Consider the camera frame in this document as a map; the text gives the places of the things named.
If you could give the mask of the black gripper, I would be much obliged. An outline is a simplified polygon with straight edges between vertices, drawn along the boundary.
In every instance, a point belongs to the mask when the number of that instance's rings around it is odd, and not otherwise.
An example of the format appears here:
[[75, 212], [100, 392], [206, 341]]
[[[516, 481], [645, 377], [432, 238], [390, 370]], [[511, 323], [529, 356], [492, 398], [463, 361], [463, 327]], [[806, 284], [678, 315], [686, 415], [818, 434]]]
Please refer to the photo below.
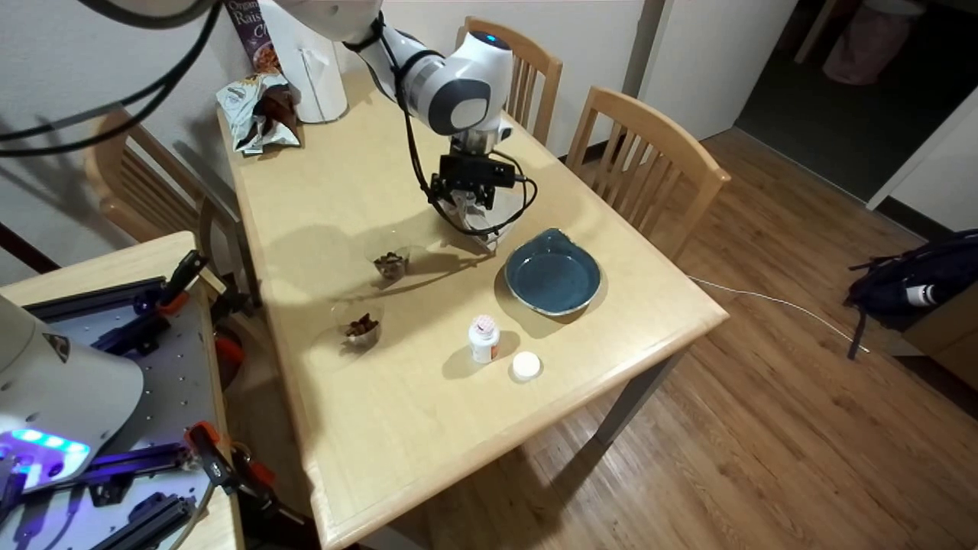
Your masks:
[[514, 166], [492, 160], [485, 148], [466, 148], [462, 141], [452, 141], [441, 156], [437, 174], [430, 178], [430, 196], [441, 202], [466, 196], [489, 206], [495, 202], [495, 188], [514, 182]]

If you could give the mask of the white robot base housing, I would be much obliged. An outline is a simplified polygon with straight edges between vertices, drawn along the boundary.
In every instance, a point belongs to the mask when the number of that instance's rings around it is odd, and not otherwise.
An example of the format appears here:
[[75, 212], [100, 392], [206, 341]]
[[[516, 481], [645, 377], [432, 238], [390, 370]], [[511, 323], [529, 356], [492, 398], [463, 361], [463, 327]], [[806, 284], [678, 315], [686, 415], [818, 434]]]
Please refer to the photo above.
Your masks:
[[126, 428], [144, 370], [0, 296], [0, 453], [27, 493], [75, 480]]

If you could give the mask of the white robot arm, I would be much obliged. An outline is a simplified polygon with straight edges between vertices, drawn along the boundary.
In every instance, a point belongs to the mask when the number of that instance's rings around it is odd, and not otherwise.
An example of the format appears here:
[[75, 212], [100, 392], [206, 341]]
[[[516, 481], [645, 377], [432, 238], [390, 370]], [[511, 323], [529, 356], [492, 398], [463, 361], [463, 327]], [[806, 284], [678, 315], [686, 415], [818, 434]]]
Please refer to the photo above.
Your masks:
[[500, 136], [500, 109], [514, 75], [514, 53], [492, 32], [466, 32], [448, 54], [397, 31], [383, 0], [274, 0], [317, 37], [355, 53], [376, 87], [404, 114], [448, 141], [432, 178], [422, 180], [430, 205], [462, 199], [492, 206], [514, 172], [489, 160]]

